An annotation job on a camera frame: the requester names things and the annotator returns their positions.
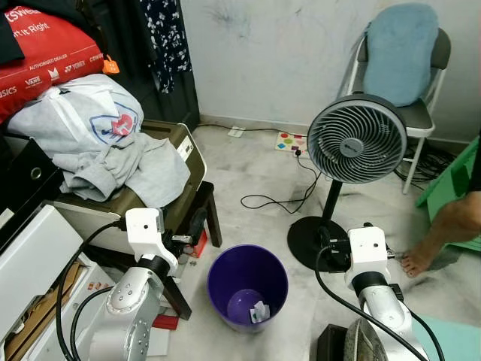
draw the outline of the tiled floor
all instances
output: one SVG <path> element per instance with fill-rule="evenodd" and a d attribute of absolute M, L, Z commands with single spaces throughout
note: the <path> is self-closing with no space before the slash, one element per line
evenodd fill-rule
<path fill-rule="evenodd" d="M 290 253 L 286 235 L 301 217 L 320 215 L 330 182 L 321 176 L 317 188 L 302 209 L 293 215 L 276 205 L 249 210 L 242 196 L 260 193 L 275 199 L 301 196 L 312 182 L 311 172 L 300 168 L 287 152 L 274 150 L 276 132 L 246 132 L 241 138 L 227 130 L 202 127 L 195 139 L 207 163 L 206 180 L 213 182 L 224 244 L 208 247 L 199 263 L 199 282 L 192 297 L 192 316 L 171 333 L 169 361 L 185 359 L 224 361 L 305 361 L 314 359 L 316 339 L 329 323 L 348 326 L 357 318 L 330 299 L 319 287 L 313 271 Z M 303 159 L 304 164 L 311 165 Z M 411 187 L 401 194 L 401 182 L 392 174 L 377 182 L 345 185 L 334 219 L 345 229 L 370 221 L 384 229 L 386 241 L 396 251 L 415 244 L 428 229 L 425 209 L 414 207 L 420 191 Z M 270 327 L 257 335 L 231 330 L 210 305 L 206 279 L 212 261 L 236 244 L 266 247 L 284 264 L 289 276 L 289 295 L 283 310 Z M 390 261 L 393 282 L 400 284 L 405 302 L 416 313 L 442 320 L 481 324 L 481 261 L 478 254 L 448 247 L 434 265 L 437 270 L 409 279 L 397 261 Z M 327 285 L 338 295 L 357 304 L 342 274 L 324 274 Z"/>

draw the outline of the electric fan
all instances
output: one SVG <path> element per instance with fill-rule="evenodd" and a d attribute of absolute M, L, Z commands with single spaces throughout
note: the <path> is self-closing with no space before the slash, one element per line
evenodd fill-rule
<path fill-rule="evenodd" d="M 343 183 L 378 180 L 402 161 L 407 136 L 394 105 L 366 94 L 339 98 L 322 111 L 307 133 L 307 150 L 314 165 L 332 178 L 321 217 L 304 217 L 287 235 L 289 249 L 306 267 L 314 269 L 316 255 L 335 240 L 346 240 L 344 229 L 331 220 Z M 321 259 L 321 271 L 344 272 L 349 255 L 330 253 Z"/>

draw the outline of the orange tag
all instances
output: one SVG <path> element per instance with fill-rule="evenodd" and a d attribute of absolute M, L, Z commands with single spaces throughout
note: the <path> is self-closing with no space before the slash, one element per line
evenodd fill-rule
<path fill-rule="evenodd" d="M 102 72 L 104 74 L 119 74 L 120 73 L 120 70 L 119 70 L 119 66 L 117 65 L 117 63 L 115 61 L 112 60 L 112 58 L 107 55 L 107 59 L 108 60 L 104 60 L 104 68 L 102 69 Z"/>

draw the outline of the purple trash bin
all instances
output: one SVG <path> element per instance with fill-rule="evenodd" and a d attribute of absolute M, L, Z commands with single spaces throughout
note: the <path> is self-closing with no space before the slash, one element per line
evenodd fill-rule
<path fill-rule="evenodd" d="M 287 273 L 275 255 L 260 246 L 241 244 L 214 261 L 207 276 L 210 301 L 222 319 L 238 332 L 260 332 L 284 305 Z M 250 309 L 263 301 L 271 317 L 252 323 Z"/>

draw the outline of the bare foot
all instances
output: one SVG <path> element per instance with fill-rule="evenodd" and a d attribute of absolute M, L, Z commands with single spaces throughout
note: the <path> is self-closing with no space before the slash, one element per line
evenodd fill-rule
<path fill-rule="evenodd" d="M 401 260 L 403 270 L 409 277 L 419 275 L 429 268 L 440 249 L 440 245 L 434 242 L 421 241 L 404 254 Z"/>

